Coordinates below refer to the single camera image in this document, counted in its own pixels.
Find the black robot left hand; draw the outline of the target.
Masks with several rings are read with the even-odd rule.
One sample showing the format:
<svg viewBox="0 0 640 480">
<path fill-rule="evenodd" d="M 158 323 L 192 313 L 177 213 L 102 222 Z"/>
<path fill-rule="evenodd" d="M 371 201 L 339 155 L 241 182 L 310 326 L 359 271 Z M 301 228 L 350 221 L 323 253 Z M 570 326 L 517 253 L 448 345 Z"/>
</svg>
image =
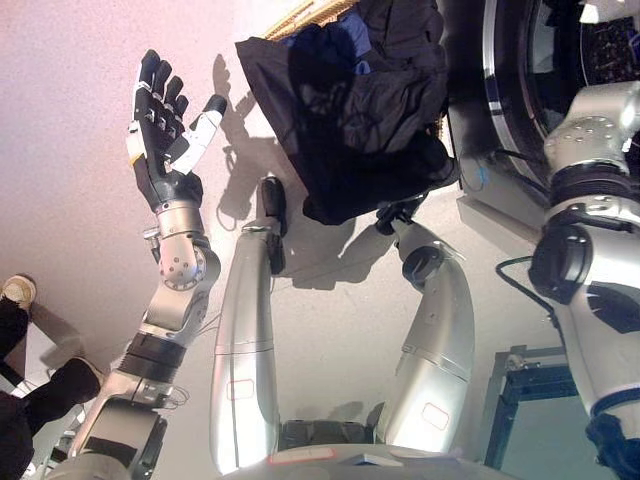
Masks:
<svg viewBox="0 0 640 480">
<path fill-rule="evenodd" d="M 212 142 L 227 100 L 212 95 L 190 125 L 183 122 L 189 100 L 171 64 L 153 49 L 142 57 L 132 93 L 126 146 L 138 190 L 157 213 L 184 201 L 200 207 L 203 187 L 194 168 Z"/>
</svg>

